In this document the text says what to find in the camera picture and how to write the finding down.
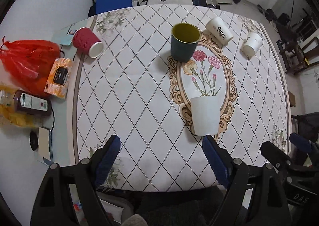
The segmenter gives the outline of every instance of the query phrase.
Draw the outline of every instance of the cup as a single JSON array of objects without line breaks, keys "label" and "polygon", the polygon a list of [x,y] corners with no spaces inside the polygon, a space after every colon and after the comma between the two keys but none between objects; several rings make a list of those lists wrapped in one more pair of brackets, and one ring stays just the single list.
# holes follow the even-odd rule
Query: cup
[{"label": "cup", "polygon": [[200,40],[198,28],[189,23],[178,23],[172,28],[172,57],[180,62],[188,62]]},{"label": "cup", "polygon": [[224,23],[218,16],[207,22],[206,29],[208,29],[223,45],[226,45],[234,37],[228,29],[228,24]]},{"label": "cup", "polygon": [[242,47],[242,51],[248,57],[253,57],[258,49],[261,48],[264,43],[263,38],[257,32],[251,31],[248,34],[246,43]]},{"label": "cup", "polygon": [[80,28],[75,32],[72,43],[73,46],[91,58],[97,58],[103,50],[101,40],[87,27]]},{"label": "cup", "polygon": [[195,135],[218,133],[221,107],[216,96],[200,96],[190,99]]}]

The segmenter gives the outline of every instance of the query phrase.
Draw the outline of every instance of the table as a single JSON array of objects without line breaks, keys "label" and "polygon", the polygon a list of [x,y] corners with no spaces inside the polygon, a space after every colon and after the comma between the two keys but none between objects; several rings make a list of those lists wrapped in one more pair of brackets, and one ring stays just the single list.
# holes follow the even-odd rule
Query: table
[{"label": "table", "polygon": [[[215,16],[220,16],[234,35],[227,46],[205,30]],[[187,64],[170,56],[171,28],[179,22],[203,31]],[[221,121],[214,137],[219,146],[257,166],[265,163],[259,148],[266,140],[289,152],[287,85],[261,24],[192,5],[121,9],[96,15],[93,24],[104,51],[95,60],[82,55],[79,63],[74,86],[79,87],[78,93],[74,92],[74,154],[76,162],[90,157],[117,134],[121,150],[105,185],[136,191],[181,191],[217,184],[201,139],[192,134],[189,99],[200,95],[197,87],[204,90],[201,69],[215,80],[211,89],[218,92]],[[264,43],[249,59],[241,47],[251,29],[262,34]],[[213,69],[208,73],[210,64]]]},{"label": "table", "polygon": [[[65,27],[64,29],[54,33],[52,41],[55,41],[55,37],[61,34],[66,35],[69,30],[79,29],[81,27],[90,27],[93,18],[88,18],[83,21],[79,21],[72,25]],[[77,49],[72,45],[62,45],[60,49],[65,53],[65,58],[73,59],[74,64],[69,77],[69,89],[66,99],[60,99],[58,97],[51,97],[52,108],[55,113],[55,128],[52,131],[52,152],[53,162],[59,163],[61,166],[69,166],[75,164],[74,148],[73,148],[73,100],[74,92],[78,94],[76,87],[77,70],[80,64],[81,54],[76,54]],[[53,115],[50,117],[44,117],[42,119],[42,125],[47,128],[52,128]],[[42,157],[34,152],[38,160],[43,160]]]}]

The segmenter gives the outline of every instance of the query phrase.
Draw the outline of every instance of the screw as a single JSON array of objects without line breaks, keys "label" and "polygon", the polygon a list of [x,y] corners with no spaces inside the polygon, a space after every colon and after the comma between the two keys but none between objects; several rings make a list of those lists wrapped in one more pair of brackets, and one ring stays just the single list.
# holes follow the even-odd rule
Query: screw
[{"label": "screw", "polygon": [[234,163],[237,164],[237,165],[240,165],[242,163],[242,160],[239,159],[239,158],[234,158]]},{"label": "screw", "polygon": [[266,166],[268,169],[272,169],[272,168],[273,168],[272,164],[270,164],[270,163],[266,163],[265,166]]},{"label": "screw", "polygon": [[89,158],[84,158],[80,162],[81,162],[81,164],[85,165],[85,164],[90,162],[90,159]]},{"label": "screw", "polygon": [[50,165],[50,168],[51,169],[56,169],[58,167],[58,164],[57,163],[53,163]]}]

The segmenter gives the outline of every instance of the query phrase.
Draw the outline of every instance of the brown bottle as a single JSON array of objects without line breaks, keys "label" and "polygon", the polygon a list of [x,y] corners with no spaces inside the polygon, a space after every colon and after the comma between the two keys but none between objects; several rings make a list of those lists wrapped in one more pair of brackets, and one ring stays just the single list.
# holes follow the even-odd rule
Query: brown bottle
[{"label": "brown bottle", "polygon": [[1,90],[0,104],[11,106],[15,112],[19,113],[37,116],[50,116],[52,113],[50,100],[44,100],[21,90],[17,90],[14,94]]}]

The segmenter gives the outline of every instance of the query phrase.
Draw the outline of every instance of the bottle label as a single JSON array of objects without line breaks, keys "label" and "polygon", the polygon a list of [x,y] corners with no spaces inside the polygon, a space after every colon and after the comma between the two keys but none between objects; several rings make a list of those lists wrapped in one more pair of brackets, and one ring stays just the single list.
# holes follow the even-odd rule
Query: bottle label
[{"label": "bottle label", "polygon": [[20,97],[20,103],[22,107],[47,112],[47,100],[22,93]]}]

